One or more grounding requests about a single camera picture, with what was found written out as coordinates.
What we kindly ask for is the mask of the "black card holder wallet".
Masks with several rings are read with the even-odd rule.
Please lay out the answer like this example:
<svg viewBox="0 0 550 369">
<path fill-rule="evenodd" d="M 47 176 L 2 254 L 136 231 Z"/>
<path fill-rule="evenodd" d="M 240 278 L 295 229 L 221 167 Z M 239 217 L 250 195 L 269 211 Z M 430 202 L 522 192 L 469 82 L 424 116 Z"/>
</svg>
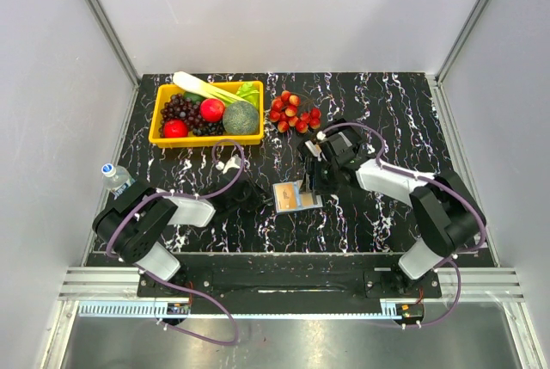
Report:
<svg viewBox="0 0 550 369">
<path fill-rule="evenodd" d="M 300 212 L 323 206 L 320 195 L 302 192 L 302 181 L 287 181 L 272 186 L 277 213 Z"/>
</svg>

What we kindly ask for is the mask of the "brown credit card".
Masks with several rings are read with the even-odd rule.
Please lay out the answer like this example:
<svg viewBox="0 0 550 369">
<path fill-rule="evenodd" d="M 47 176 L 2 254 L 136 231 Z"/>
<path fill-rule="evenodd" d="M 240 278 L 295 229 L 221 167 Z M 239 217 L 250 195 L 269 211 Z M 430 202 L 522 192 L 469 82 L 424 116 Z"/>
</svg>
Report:
<svg viewBox="0 0 550 369">
<path fill-rule="evenodd" d="M 279 212 L 297 209 L 296 189 L 293 182 L 283 182 L 273 185 L 274 200 Z"/>
</svg>

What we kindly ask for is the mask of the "black card box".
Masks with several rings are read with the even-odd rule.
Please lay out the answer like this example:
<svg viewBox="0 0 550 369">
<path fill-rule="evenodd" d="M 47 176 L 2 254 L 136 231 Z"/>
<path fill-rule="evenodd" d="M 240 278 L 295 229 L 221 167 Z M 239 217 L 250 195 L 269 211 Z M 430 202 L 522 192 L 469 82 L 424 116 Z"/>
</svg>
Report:
<svg viewBox="0 0 550 369">
<path fill-rule="evenodd" d="M 297 146 L 300 155 L 318 160 L 351 161 L 365 143 L 364 135 L 358 131 L 358 123 L 339 119 L 316 129 Z"/>
</svg>

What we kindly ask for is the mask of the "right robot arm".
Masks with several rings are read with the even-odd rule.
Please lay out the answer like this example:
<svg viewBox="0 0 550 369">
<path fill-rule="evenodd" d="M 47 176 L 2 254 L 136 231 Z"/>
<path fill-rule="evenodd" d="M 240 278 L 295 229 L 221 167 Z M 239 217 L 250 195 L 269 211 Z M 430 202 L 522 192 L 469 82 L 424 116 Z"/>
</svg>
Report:
<svg viewBox="0 0 550 369">
<path fill-rule="evenodd" d="M 335 194 L 343 186 L 398 200 L 412 208 L 420 239 L 398 261 L 390 277 L 393 290 L 413 295 L 422 277 L 464 248 L 475 235 L 486 240 L 486 218 L 461 177 L 453 170 L 437 175 L 403 169 L 372 158 L 346 164 L 320 157 L 304 159 L 303 186 L 313 194 Z"/>
</svg>

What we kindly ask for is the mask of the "red cherry bunch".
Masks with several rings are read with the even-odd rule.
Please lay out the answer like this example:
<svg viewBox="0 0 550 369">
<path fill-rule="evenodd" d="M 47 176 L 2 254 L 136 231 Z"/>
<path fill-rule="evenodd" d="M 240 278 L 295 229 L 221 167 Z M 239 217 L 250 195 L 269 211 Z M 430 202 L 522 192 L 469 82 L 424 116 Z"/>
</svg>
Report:
<svg viewBox="0 0 550 369">
<path fill-rule="evenodd" d="M 322 112 L 313 99 L 283 90 L 272 99 L 267 116 L 279 133 L 295 130 L 298 134 L 305 134 L 320 127 Z"/>
</svg>

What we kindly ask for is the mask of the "green cantaloupe melon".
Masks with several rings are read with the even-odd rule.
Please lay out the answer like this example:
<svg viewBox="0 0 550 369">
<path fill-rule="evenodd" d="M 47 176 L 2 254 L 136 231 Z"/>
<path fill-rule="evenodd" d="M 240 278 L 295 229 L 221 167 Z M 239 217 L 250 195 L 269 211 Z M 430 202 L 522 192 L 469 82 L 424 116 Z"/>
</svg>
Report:
<svg viewBox="0 0 550 369">
<path fill-rule="evenodd" d="M 223 127 L 230 135 L 253 135 L 259 130 L 259 125 L 259 111 L 247 101 L 230 104 L 223 113 Z"/>
</svg>

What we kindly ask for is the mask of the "red apple upper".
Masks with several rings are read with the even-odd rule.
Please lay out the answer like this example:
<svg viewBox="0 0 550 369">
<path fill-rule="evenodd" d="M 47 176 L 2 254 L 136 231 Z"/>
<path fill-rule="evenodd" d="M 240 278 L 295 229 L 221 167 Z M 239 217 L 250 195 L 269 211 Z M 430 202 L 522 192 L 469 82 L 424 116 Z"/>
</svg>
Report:
<svg viewBox="0 0 550 369">
<path fill-rule="evenodd" d="M 201 102 L 199 111 L 204 120 L 211 123 L 217 123 L 223 118 L 225 105 L 216 98 L 209 98 Z"/>
</svg>

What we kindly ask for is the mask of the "red apple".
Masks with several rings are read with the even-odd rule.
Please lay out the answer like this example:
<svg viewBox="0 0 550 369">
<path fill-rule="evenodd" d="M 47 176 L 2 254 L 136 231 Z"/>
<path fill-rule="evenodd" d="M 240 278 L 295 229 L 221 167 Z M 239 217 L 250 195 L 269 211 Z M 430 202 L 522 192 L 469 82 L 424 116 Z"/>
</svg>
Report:
<svg viewBox="0 0 550 369">
<path fill-rule="evenodd" d="M 199 111 L 204 120 L 211 123 L 217 123 L 223 118 L 225 105 L 216 98 L 209 98 L 201 102 Z"/>
<path fill-rule="evenodd" d="M 165 138 L 185 138 L 188 127 L 182 120 L 169 120 L 164 123 L 162 133 Z"/>
</svg>

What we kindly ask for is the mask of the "red apple lower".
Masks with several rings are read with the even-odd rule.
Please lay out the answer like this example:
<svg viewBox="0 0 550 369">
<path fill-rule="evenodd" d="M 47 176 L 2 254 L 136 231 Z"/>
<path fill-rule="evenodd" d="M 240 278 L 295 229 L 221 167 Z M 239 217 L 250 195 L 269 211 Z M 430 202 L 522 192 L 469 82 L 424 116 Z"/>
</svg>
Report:
<svg viewBox="0 0 550 369">
<path fill-rule="evenodd" d="M 185 138 L 188 127 L 182 120 L 169 120 L 164 123 L 162 133 L 165 138 Z"/>
</svg>

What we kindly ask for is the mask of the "green lettuce leaf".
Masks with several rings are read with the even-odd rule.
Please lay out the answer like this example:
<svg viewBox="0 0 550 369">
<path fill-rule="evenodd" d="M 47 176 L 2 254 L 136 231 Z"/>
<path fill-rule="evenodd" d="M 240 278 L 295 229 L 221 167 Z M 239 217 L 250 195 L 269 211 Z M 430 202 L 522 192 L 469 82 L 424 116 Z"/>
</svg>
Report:
<svg viewBox="0 0 550 369">
<path fill-rule="evenodd" d="M 239 102 L 248 102 L 257 110 L 260 109 L 260 91 L 252 82 L 244 82 L 236 91 L 236 96 L 240 98 Z"/>
</svg>

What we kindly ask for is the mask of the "yellow plastic basket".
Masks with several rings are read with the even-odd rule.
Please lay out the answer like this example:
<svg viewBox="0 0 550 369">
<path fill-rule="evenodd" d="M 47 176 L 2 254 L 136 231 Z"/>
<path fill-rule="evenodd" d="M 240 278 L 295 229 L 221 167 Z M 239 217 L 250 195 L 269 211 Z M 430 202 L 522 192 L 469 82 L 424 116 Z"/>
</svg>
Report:
<svg viewBox="0 0 550 369">
<path fill-rule="evenodd" d="M 156 91 L 156 102 L 150 122 L 149 142 L 159 148 L 193 148 L 213 146 L 217 141 L 228 138 L 241 145 L 259 145 L 264 138 L 264 84 L 261 81 L 251 81 L 259 91 L 259 129 L 255 134 L 236 136 L 225 133 L 222 136 L 195 137 L 191 132 L 183 138 L 162 138 L 159 132 L 161 126 L 161 109 L 172 95 L 183 94 L 184 90 L 175 84 L 163 84 Z"/>
</svg>

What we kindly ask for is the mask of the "green avocado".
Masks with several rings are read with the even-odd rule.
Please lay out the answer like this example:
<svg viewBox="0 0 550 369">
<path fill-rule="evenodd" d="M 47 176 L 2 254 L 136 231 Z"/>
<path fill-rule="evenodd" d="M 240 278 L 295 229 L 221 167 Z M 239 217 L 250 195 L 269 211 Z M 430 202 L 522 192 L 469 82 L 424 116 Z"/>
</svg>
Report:
<svg viewBox="0 0 550 369">
<path fill-rule="evenodd" d="M 190 93 L 190 92 L 185 92 L 183 94 L 183 98 L 186 100 L 186 101 L 189 101 L 193 104 L 195 103 L 198 103 L 200 104 L 205 98 L 201 95 L 196 95 L 194 93 Z"/>
</svg>

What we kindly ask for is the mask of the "plastic water bottle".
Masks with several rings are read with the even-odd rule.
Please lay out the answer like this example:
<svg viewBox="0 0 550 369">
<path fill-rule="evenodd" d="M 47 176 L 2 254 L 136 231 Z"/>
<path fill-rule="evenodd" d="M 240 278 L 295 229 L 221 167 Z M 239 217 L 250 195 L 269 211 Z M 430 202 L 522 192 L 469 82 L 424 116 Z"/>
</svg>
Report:
<svg viewBox="0 0 550 369">
<path fill-rule="evenodd" d="M 111 193 L 115 199 L 120 197 L 134 182 L 134 178 L 128 170 L 119 165 L 106 163 L 101 167 L 103 175 L 103 187 Z"/>
</svg>

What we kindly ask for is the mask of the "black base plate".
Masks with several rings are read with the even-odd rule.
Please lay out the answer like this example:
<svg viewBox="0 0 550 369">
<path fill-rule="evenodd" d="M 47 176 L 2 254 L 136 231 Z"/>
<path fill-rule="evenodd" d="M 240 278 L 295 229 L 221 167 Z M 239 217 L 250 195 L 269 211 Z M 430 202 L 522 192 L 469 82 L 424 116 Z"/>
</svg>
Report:
<svg viewBox="0 0 550 369">
<path fill-rule="evenodd" d="M 415 282 L 397 269 L 397 255 L 181 254 L 175 284 L 206 292 L 234 316 L 366 314 L 381 300 L 440 299 L 433 272 Z"/>
</svg>

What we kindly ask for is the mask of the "aluminium frame rail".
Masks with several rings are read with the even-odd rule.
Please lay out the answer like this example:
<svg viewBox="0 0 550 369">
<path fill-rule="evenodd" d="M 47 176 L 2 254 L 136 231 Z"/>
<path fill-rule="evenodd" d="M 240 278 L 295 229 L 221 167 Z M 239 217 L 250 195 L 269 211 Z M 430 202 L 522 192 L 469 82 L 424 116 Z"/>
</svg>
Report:
<svg viewBox="0 0 550 369">
<path fill-rule="evenodd" d="M 461 268 L 460 277 L 453 268 L 437 270 L 437 287 L 449 298 L 461 288 L 461 301 L 522 303 L 523 290 L 512 268 Z M 135 268 L 69 268 L 60 289 L 60 298 L 130 300 L 141 286 Z"/>
</svg>

